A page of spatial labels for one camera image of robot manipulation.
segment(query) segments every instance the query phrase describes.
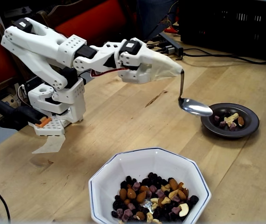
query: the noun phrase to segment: metal spoon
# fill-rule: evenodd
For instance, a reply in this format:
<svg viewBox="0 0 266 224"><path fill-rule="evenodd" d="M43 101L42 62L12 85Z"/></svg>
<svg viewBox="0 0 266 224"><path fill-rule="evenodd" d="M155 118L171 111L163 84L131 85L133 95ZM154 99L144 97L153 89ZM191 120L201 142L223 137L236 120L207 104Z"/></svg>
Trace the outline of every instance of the metal spoon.
<svg viewBox="0 0 266 224"><path fill-rule="evenodd" d="M182 98L183 87L184 87L185 72L182 69L180 73L180 96L179 96L179 106L184 111L196 115L196 116L211 116L213 111L207 105L197 102L193 99Z"/></svg>

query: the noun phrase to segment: black plastic crate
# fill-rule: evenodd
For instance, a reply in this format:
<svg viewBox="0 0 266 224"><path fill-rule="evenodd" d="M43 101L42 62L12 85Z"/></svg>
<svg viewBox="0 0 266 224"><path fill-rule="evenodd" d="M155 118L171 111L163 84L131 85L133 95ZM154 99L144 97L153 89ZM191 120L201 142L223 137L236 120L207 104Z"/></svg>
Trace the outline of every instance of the black plastic crate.
<svg viewBox="0 0 266 224"><path fill-rule="evenodd" d="M187 44L266 59L266 1L180 0Z"/></svg>

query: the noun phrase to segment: trail mix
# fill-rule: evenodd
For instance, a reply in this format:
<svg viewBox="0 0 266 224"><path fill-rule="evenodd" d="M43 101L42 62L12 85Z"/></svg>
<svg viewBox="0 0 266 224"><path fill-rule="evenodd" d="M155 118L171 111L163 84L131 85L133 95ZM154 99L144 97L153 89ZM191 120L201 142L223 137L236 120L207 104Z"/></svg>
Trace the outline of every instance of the trail mix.
<svg viewBox="0 0 266 224"><path fill-rule="evenodd" d="M188 198L184 183L154 173L141 182L127 176L120 187L111 214L123 222L182 222L199 200L194 195Z"/></svg>

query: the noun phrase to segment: table surface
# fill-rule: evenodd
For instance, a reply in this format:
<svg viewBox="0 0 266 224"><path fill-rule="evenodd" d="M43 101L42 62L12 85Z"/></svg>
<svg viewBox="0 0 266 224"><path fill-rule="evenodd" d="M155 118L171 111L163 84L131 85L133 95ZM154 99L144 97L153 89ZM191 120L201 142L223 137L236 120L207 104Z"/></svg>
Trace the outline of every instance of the table surface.
<svg viewBox="0 0 266 224"><path fill-rule="evenodd" d="M209 133L178 107L180 77L138 85L107 74L86 85L84 120L66 128L58 153L32 154L47 137L29 126L0 144L0 193L12 220L91 222L89 178L115 153L158 146L197 162L212 192L201 222L266 221L266 65L177 62L186 72L185 97L244 105L258 115L259 130L238 140Z"/></svg>

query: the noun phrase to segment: orange part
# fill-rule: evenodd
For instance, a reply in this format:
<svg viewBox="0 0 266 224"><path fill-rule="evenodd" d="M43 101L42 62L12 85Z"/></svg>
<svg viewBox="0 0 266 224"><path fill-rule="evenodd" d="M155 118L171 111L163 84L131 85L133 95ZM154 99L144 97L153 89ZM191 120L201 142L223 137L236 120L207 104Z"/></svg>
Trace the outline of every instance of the orange part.
<svg viewBox="0 0 266 224"><path fill-rule="evenodd" d="M46 124L48 124L49 122L52 121L52 118L43 117L43 118L40 119L40 121L41 121L41 124L35 124L35 126L44 127Z"/></svg>

